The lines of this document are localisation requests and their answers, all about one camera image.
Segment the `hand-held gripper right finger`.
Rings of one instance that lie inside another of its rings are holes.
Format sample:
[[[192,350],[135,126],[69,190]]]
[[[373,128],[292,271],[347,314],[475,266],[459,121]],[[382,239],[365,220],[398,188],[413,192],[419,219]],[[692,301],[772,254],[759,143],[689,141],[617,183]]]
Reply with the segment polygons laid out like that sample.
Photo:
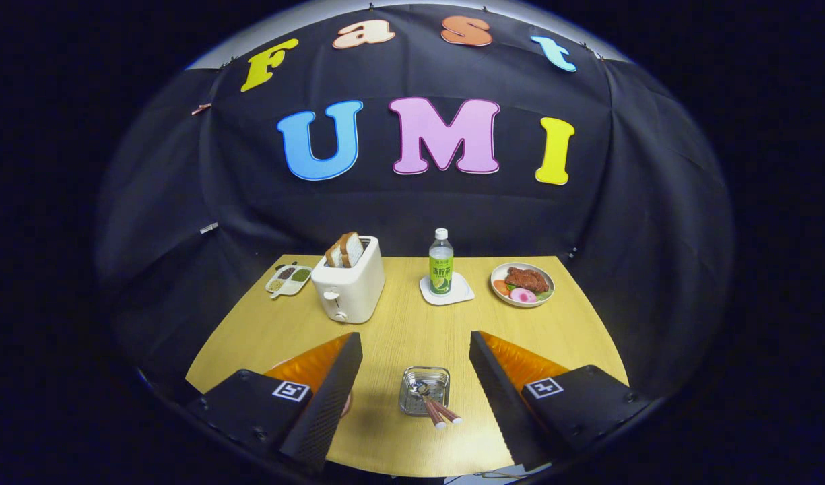
[[[485,331],[471,332],[469,359],[517,464],[584,457],[652,405],[598,366],[571,370]]]

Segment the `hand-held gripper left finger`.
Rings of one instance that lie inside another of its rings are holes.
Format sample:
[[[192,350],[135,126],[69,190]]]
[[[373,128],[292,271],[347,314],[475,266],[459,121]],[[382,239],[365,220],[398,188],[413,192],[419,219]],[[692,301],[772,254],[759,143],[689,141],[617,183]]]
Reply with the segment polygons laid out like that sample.
[[[346,333],[270,371],[233,372],[186,409],[256,459],[319,472],[361,360],[360,334]]]

